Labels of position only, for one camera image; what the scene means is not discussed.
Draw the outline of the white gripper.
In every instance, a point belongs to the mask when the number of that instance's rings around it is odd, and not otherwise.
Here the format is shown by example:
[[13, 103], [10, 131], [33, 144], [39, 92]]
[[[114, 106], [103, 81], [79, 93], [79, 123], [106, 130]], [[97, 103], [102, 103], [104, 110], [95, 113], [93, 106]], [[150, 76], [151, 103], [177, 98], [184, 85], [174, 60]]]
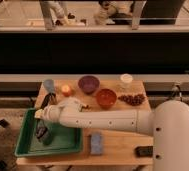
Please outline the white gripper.
[[44, 132], [45, 124], [43, 120], [58, 123], [60, 120], [61, 111], [62, 109], [57, 105], [49, 105], [44, 107], [43, 109], [38, 109], [35, 112], [35, 118], [42, 120], [37, 121], [36, 133], [41, 134]]

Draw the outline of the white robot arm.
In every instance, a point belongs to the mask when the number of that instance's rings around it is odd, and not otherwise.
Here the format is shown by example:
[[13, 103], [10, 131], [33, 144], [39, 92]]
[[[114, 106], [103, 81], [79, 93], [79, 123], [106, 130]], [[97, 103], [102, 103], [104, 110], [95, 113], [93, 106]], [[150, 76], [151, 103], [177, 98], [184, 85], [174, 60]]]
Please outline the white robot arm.
[[38, 109], [35, 117], [66, 127], [130, 131], [153, 137], [153, 171], [189, 171], [189, 105], [169, 100], [154, 111], [127, 109], [83, 112], [68, 98]]

